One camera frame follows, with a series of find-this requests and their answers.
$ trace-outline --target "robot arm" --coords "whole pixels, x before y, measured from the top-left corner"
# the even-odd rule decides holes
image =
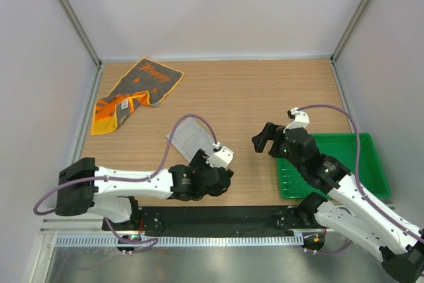
[[[325,197],[312,193],[299,205],[302,218],[332,228],[360,245],[382,262],[386,272],[398,282],[415,282],[424,271],[424,245],[411,234],[423,238],[422,230],[387,207],[362,184],[356,185],[354,174],[336,158],[320,153],[315,139],[305,130],[309,124],[305,112],[295,108],[288,115],[293,121],[287,127],[267,123],[252,138],[255,151],[262,152],[268,140],[274,141],[269,155],[287,159],[310,186],[329,194],[356,215],[353,217]],[[407,230],[393,225],[365,196]]]
[[[211,156],[199,149],[189,166],[180,164],[162,169],[145,182],[110,178],[139,180],[153,172],[114,170],[96,166],[94,158],[82,158],[60,172],[59,185],[88,176],[104,178],[59,190],[56,214],[74,216],[89,212],[108,218],[115,224],[138,223],[136,196],[182,201],[200,200],[204,195],[219,196],[230,186],[234,173],[227,167],[234,153],[225,146],[214,146],[215,152]]]

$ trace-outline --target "gray towel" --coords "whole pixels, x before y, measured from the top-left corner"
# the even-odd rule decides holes
[[[193,117],[178,125],[171,143],[188,162],[191,162],[199,148],[208,156],[213,154],[212,136]]]

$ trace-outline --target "purple cable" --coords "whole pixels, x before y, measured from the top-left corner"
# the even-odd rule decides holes
[[[139,179],[122,178],[122,177],[109,177],[109,180],[114,180],[114,181],[117,181],[117,182],[147,182],[148,180],[151,180],[153,177],[155,177],[157,174],[159,174],[159,172],[163,169],[163,167],[165,165],[165,161],[166,161],[166,158],[168,157],[168,153],[170,151],[170,147],[171,147],[171,144],[172,144],[171,142],[172,142],[172,139],[174,137],[174,134],[176,132],[178,125],[181,124],[181,122],[184,119],[187,119],[188,117],[194,117],[196,119],[199,119],[203,123],[205,123],[205,125],[207,126],[207,128],[211,132],[211,135],[213,137],[213,141],[215,143],[218,143],[217,136],[215,135],[215,132],[213,131],[212,126],[203,117],[196,115],[196,114],[186,114],[186,115],[180,117],[178,119],[178,121],[175,123],[174,127],[172,128],[172,131],[170,133],[170,138],[168,139],[168,142],[166,143],[165,152],[164,152],[164,156],[162,157],[162,161],[160,162],[159,167],[150,176],[147,176],[147,177],[144,177],[144,178],[139,178]],[[38,208],[44,202],[44,200],[46,200],[52,194],[54,194],[55,192],[58,192],[61,189],[64,189],[66,187],[73,186],[73,185],[76,185],[76,184],[80,184],[80,183],[83,183],[83,182],[92,182],[92,181],[95,181],[95,180],[105,180],[106,181],[106,180],[108,180],[108,178],[106,178],[106,177],[86,177],[86,178],[81,178],[81,179],[77,179],[77,180],[72,180],[70,182],[66,182],[66,183],[64,183],[60,186],[53,188],[48,193],[44,194],[35,203],[32,211],[36,215],[48,215],[50,213],[54,213],[56,211],[56,209],[51,209],[51,210],[48,210],[48,211],[39,211]],[[111,222],[108,219],[105,218],[105,222],[106,222],[107,226],[109,227],[109,230],[112,232],[112,234],[116,238],[118,238],[118,240],[120,240],[121,242],[124,242],[126,244],[130,244],[130,245],[140,245],[140,244],[143,244],[143,243],[154,242],[147,247],[143,247],[143,248],[137,250],[136,251],[137,253],[150,249],[151,247],[153,247],[158,242],[158,239],[156,239],[156,238],[147,239],[145,241],[132,241],[132,240],[128,240],[128,239],[123,239],[115,232],[115,230],[112,228]]]
[[[351,215],[350,211],[347,208],[345,208],[345,207],[339,207],[339,209],[345,210],[349,215]],[[321,251],[317,251],[317,252],[315,252],[315,254],[317,254],[317,255],[337,255],[339,253],[342,253],[342,252],[346,251],[350,247],[351,244],[352,244],[352,241],[349,240],[348,243],[343,248],[340,248],[339,250],[332,251],[332,252],[321,252]],[[314,250],[311,250],[311,249],[306,249],[306,251],[307,252],[311,252],[311,253],[314,252]]]
[[[303,111],[304,109],[314,109],[316,107],[325,107],[327,109],[334,109],[336,111],[339,111],[339,112],[343,113],[344,115],[346,115],[346,117],[352,123],[353,129],[354,129],[355,135],[356,135],[356,160],[355,160],[355,175],[354,175],[354,179],[355,179],[356,187],[358,188],[359,193],[361,194],[361,196],[365,199],[366,202],[368,202],[378,213],[380,213],[388,221],[390,221],[396,227],[398,227],[399,229],[401,229],[404,233],[407,233],[408,235],[410,235],[411,237],[413,237],[415,240],[417,240],[417,241],[419,241],[419,242],[421,242],[421,243],[424,244],[424,239],[422,239],[421,237],[417,236],[415,233],[409,232],[407,230],[407,228],[404,227],[401,223],[397,222],[395,219],[393,219],[392,217],[390,217],[384,210],[382,210],[380,207],[378,207],[378,205],[376,205],[365,194],[365,191],[362,189],[362,185],[361,185],[360,180],[359,180],[360,136],[359,136],[358,125],[356,125],[355,121],[352,118],[352,115],[349,114],[349,113],[347,113],[341,107],[337,107],[337,106],[329,105],[329,104],[314,104],[314,105],[303,106],[303,107],[299,107],[298,108],[298,111]]]

